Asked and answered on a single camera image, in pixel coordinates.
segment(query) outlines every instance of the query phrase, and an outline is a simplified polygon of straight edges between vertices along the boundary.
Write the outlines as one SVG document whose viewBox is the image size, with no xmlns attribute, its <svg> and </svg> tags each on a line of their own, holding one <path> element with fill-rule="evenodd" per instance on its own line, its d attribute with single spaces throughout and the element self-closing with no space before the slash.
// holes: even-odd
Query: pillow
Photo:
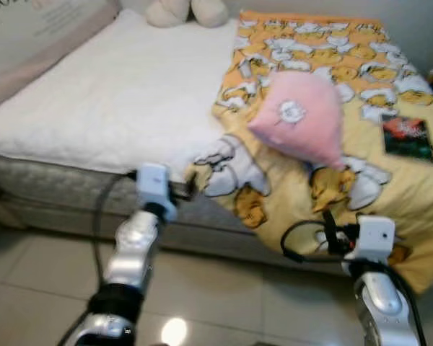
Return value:
<svg viewBox="0 0 433 346">
<path fill-rule="evenodd" d="M 0 1 L 0 103 L 111 23 L 115 0 Z"/>
<path fill-rule="evenodd" d="M 268 94 L 249 129 L 287 155 L 343 169 L 341 102 L 332 83 L 298 71 L 273 72 L 270 79 Z"/>
</svg>

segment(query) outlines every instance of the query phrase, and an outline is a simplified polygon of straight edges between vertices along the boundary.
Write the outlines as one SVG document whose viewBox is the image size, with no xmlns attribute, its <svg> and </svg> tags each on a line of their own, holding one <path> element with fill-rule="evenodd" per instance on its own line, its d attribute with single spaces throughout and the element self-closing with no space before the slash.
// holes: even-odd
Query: pink cushion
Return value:
<svg viewBox="0 0 433 346">
<path fill-rule="evenodd" d="M 267 146 L 303 161 L 343 169 L 341 103 L 333 85 L 297 71 L 274 72 L 248 127 Z"/>
</svg>

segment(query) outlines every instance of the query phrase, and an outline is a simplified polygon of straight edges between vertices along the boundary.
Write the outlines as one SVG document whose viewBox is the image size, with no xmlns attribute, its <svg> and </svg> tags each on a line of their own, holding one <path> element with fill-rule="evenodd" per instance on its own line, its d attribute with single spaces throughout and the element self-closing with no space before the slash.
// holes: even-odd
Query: white mattress protector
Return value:
<svg viewBox="0 0 433 346">
<path fill-rule="evenodd" d="M 0 155 L 103 172 L 168 164 L 218 139 L 210 115 L 237 27 L 149 26 L 131 10 L 0 106 Z"/>
</svg>

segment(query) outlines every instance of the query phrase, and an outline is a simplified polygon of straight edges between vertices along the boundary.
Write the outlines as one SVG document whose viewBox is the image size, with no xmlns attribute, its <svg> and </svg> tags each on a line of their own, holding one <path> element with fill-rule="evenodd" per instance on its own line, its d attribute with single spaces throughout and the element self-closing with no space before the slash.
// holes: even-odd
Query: stuffed toy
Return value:
<svg viewBox="0 0 433 346">
<path fill-rule="evenodd" d="M 154 0 L 146 11 L 146 19 L 155 27 L 174 27 L 186 22 L 190 9 L 204 27 L 223 25 L 229 16 L 222 0 Z"/>
</svg>

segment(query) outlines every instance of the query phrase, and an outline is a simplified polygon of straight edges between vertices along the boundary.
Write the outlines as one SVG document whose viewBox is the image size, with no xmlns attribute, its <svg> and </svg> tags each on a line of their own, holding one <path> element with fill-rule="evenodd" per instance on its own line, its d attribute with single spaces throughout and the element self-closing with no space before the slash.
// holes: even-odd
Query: yellow bedsheet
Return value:
<svg viewBox="0 0 433 346">
<path fill-rule="evenodd" d="M 422 292 L 433 282 L 433 164 L 386 154 L 380 116 L 425 119 L 433 144 L 433 93 L 377 20 L 242 12 L 212 108 L 227 134 L 196 159 L 199 187 L 278 251 L 289 227 L 321 219 L 312 211 L 321 174 L 263 145 L 246 125 L 269 89 L 270 71 L 287 69 L 332 81 L 342 98 L 344 159 L 356 188 L 331 205 L 337 224 L 355 223 L 357 213 L 392 218 L 392 262 Z M 322 240 L 298 234 L 295 250 L 319 252 Z"/>
</svg>

